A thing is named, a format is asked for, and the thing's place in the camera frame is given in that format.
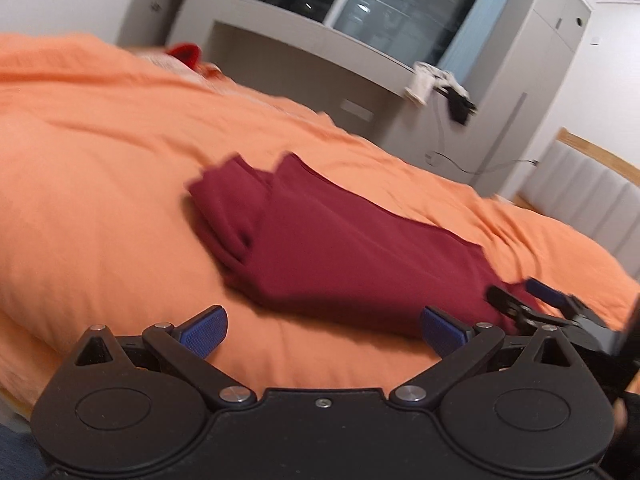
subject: screw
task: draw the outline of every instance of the screw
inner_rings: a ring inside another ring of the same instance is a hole
[[[331,399],[318,399],[316,400],[316,406],[318,408],[330,408],[333,403]]]
[[[251,390],[244,386],[227,386],[220,390],[220,399],[226,402],[245,402],[251,397]]]
[[[421,388],[420,386],[413,386],[411,384],[400,386],[396,390],[396,397],[400,400],[404,400],[404,402],[418,402],[419,400],[423,400],[426,396],[427,392],[424,388]]]

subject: folded maroon garment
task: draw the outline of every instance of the folded maroon garment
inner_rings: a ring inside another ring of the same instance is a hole
[[[489,285],[536,305],[521,283],[500,280],[480,246],[390,213],[293,154],[274,173],[236,156],[189,192],[203,217],[198,236],[225,267],[225,283],[261,306],[420,336],[425,305],[513,332],[484,300]]]

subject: window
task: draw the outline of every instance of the window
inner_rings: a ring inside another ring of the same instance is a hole
[[[436,65],[474,2],[348,0],[334,27],[405,65]]]

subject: orange bedsheet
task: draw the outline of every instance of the orange bedsheet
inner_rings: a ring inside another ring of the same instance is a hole
[[[505,281],[534,276],[614,327],[628,314],[638,284],[570,227],[481,199],[289,100],[212,86],[89,36],[0,36],[0,386],[21,402],[36,401],[89,324],[135,334],[214,303],[230,327],[210,361],[258,391],[389,389],[435,362],[419,341],[277,314],[223,287],[184,183],[235,152],[265,170],[295,152],[396,214],[482,245]]]

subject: white upholstered headboard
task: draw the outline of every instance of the white upholstered headboard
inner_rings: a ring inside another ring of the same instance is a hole
[[[640,170],[562,129],[514,203],[595,240],[640,282]]]

